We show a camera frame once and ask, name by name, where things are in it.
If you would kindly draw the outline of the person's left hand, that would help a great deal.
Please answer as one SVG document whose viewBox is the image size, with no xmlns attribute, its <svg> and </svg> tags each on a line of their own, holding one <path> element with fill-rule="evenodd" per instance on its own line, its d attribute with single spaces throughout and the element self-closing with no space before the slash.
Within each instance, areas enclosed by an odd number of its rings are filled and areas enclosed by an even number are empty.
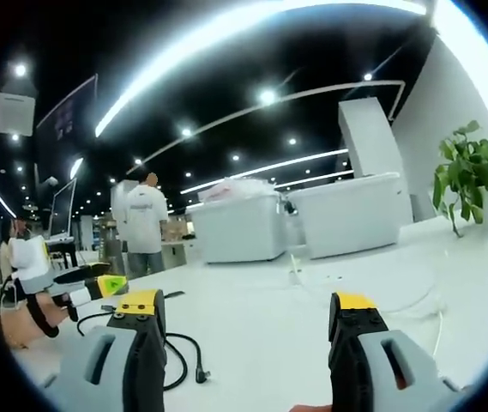
<svg viewBox="0 0 488 412">
<path fill-rule="evenodd" d="M 57 306 L 48 293 L 36 294 L 35 297 L 51 327 L 59 326 L 69 317 L 68 309 Z M 10 348 L 26 348 L 30 343 L 45 337 L 44 331 L 33 320 L 27 302 L 20 303 L 15 309 L 2 309 L 0 315 L 3 336 Z"/>
</svg>

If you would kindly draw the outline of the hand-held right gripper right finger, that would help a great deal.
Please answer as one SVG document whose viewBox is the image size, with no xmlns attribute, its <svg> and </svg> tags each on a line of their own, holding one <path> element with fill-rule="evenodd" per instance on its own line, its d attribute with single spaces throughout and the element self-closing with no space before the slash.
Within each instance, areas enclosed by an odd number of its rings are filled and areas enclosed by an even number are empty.
<svg viewBox="0 0 488 412">
<path fill-rule="evenodd" d="M 466 395 L 362 295 L 331 294 L 328 341 L 333 411 L 450 411 Z"/>
</svg>

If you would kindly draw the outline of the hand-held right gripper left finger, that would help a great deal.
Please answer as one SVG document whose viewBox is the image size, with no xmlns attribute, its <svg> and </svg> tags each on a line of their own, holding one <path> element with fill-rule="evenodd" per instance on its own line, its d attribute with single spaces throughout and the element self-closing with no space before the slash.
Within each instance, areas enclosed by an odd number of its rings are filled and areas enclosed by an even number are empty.
<svg viewBox="0 0 488 412">
<path fill-rule="evenodd" d="M 163 411 L 165 344 L 163 292 L 125 294 L 107 325 L 63 355 L 44 393 L 58 411 Z"/>
</svg>

